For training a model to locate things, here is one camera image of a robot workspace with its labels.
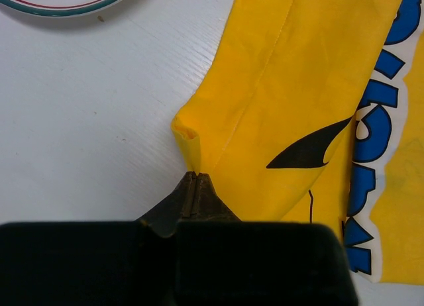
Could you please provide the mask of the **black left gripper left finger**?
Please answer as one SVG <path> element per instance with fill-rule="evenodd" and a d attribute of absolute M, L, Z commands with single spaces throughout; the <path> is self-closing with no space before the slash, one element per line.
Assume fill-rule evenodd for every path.
<path fill-rule="evenodd" d="M 176 225 L 190 192 L 195 187 L 197 175 L 186 172 L 175 189 L 136 221 L 149 226 L 158 236 L 167 238 L 174 234 Z"/>

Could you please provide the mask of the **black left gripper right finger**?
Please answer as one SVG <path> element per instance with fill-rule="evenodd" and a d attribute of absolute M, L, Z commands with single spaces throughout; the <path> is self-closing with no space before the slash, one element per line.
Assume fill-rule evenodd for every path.
<path fill-rule="evenodd" d="M 199 174 L 195 187 L 195 220 L 240 222 L 240 219 L 217 196 L 208 174 Z"/>

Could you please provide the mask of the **yellow printed cloth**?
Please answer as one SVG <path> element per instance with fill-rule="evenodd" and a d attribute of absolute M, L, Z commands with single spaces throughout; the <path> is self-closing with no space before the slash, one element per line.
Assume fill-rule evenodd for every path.
<path fill-rule="evenodd" d="M 423 283 L 423 0 L 235 0 L 172 131 L 244 221 L 322 223 Z"/>

